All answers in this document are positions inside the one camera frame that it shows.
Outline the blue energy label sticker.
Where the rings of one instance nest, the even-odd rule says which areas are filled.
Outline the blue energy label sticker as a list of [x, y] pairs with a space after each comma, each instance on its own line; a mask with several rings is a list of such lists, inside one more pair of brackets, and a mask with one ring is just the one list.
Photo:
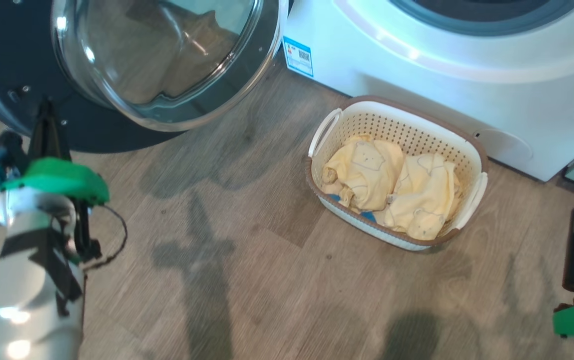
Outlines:
[[287, 67], [301, 75], [313, 78], [311, 49], [286, 36], [283, 37], [283, 46]]

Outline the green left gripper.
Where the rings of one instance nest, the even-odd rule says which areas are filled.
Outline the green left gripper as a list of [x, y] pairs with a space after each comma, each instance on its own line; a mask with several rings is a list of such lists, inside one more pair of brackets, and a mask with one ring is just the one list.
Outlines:
[[[50, 157], [44, 157], [48, 145]], [[72, 162], [66, 130], [51, 100], [40, 103], [29, 144], [29, 159], [21, 177], [4, 182], [0, 192], [29, 187], [84, 201], [90, 206], [110, 201], [104, 179], [87, 166]]]

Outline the pale yellow baby garment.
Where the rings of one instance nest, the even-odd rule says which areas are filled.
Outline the pale yellow baby garment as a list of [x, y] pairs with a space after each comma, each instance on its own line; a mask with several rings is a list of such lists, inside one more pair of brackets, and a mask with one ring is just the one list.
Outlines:
[[322, 191], [354, 212], [382, 211], [393, 194], [405, 153], [399, 145], [360, 134], [344, 142], [322, 168]]
[[374, 212], [377, 224], [416, 240], [436, 239], [459, 203], [454, 170], [439, 153], [407, 156], [386, 208]]

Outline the white perforated laundry basket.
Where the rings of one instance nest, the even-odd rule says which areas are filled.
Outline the white perforated laundry basket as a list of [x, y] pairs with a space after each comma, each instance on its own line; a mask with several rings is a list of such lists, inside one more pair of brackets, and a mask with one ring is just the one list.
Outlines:
[[[389, 230], [323, 192], [323, 165], [344, 141], [364, 133], [401, 146], [406, 155], [434, 153], [454, 163], [461, 185], [460, 203], [454, 208], [454, 218], [445, 223], [436, 239], [416, 240]], [[329, 112], [314, 133], [305, 165], [307, 184], [324, 207], [376, 239], [411, 252], [440, 246], [461, 232], [484, 197], [487, 172], [486, 152], [473, 136], [446, 121], [378, 96], [356, 96]]]

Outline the grey round glass washer door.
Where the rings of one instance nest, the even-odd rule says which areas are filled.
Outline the grey round glass washer door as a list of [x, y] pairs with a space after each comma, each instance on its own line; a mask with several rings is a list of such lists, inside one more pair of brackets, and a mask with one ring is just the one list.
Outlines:
[[294, 0], [0, 0], [0, 121], [49, 102], [73, 151], [161, 144], [224, 117], [280, 48]]

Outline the white front-load washing machine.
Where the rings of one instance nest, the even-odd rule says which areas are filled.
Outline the white front-load washing machine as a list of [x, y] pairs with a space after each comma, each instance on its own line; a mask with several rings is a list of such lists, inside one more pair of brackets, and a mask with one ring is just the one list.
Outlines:
[[532, 178], [574, 160], [574, 0], [294, 0], [284, 36], [335, 91], [520, 137]]

